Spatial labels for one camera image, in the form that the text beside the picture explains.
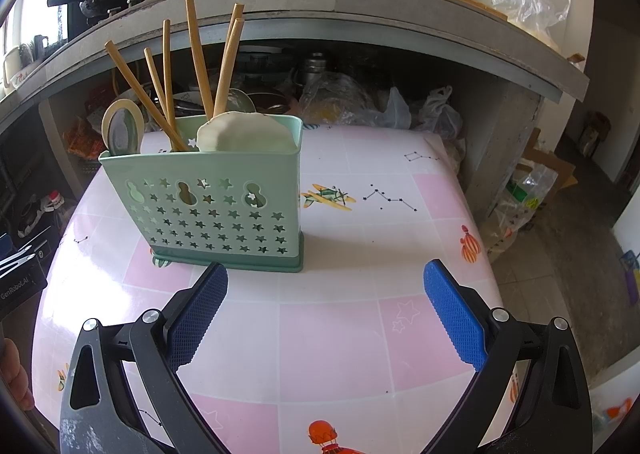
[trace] wooden chopstick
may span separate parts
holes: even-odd
[[[171,82],[171,21],[162,22],[162,72],[164,74],[164,99],[166,106],[164,116],[169,125],[175,129],[174,85]]]
[[[213,116],[220,115],[226,111],[226,102],[229,96],[229,86],[231,86],[231,78],[234,73],[234,65],[236,64],[236,55],[238,54],[238,45],[240,44],[240,36],[244,27],[244,19],[236,19],[231,29],[231,37],[228,44],[225,45],[225,53],[222,56],[222,67],[220,68],[220,79],[218,81],[218,90],[216,91],[216,104],[213,110]]]
[[[158,111],[158,108],[156,108],[156,105],[151,101],[149,95],[147,95],[142,86],[140,86],[140,82],[138,82],[138,79],[136,79],[136,77],[133,75],[133,72],[129,69],[129,66],[127,66],[127,63],[120,55],[120,52],[116,48],[116,45],[113,44],[113,41],[107,41],[107,44],[105,44],[104,47],[131,89],[136,93],[136,95],[138,95],[140,102],[142,102],[144,107],[149,111],[149,113],[151,113],[151,116],[158,123],[158,125],[162,127],[162,130],[175,144],[175,147],[178,149],[178,151],[189,151],[187,146],[184,145],[184,142],[182,142],[180,135],[178,135],[175,129],[173,129],[169,125],[166,119],[162,116],[162,113]]]
[[[204,112],[207,115],[207,120],[211,120],[213,117],[214,104],[209,86],[209,76],[207,75],[207,65],[204,61],[204,53],[202,51],[202,43],[200,43],[200,29],[198,28],[196,6],[193,0],[185,0],[185,3],[187,5],[187,24],[189,27],[193,66],[196,69],[196,78],[198,79],[198,88],[202,96]]]

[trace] floor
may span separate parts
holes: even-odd
[[[570,322],[589,381],[640,345],[640,305],[629,305],[611,232],[630,195],[568,139],[556,154],[576,165],[578,185],[558,192],[492,266],[517,319]]]

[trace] pink tile pattern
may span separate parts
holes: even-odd
[[[462,225],[476,238],[478,231],[437,137],[320,126],[303,139],[301,190],[335,187],[350,201],[343,209],[301,207],[301,273],[229,271],[228,297],[178,376],[234,454],[318,454],[308,436],[317,420],[335,427],[343,447],[421,452],[472,375],[424,294],[422,269],[439,258],[459,283],[498,306],[484,249],[473,262],[462,254]],[[162,133],[151,133],[143,152],[166,145]],[[58,370],[84,320],[131,322],[162,309],[202,271],[154,266],[99,171],[63,237],[38,310],[33,390],[45,417],[58,424]],[[136,402],[151,410],[134,366],[127,376]],[[488,437],[511,407],[503,402]]]

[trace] finger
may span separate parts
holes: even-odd
[[[20,354],[11,339],[4,339],[4,354],[0,358],[0,371],[7,384],[11,384],[20,372]]]
[[[27,394],[29,390],[29,377],[27,376],[27,371],[25,371],[22,366],[20,366],[18,376],[9,384],[9,390],[11,390],[11,394],[14,396],[16,402],[20,402],[25,394]]]

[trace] star-shaped cutout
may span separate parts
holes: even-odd
[[[405,319],[409,324],[413,324],[414,319],[418,315],[420,315],[420,311],[415,309],[413,299],[408,303],[398,303],[398,315],[396,315],[396,319]]]
[[[404,325],[404,322],[402,322],[402,320],[394,320],[394,327],[393,327],[394,331],[397,331],[398,333],[402,333],[402,330],[405,327],[406,326]]]

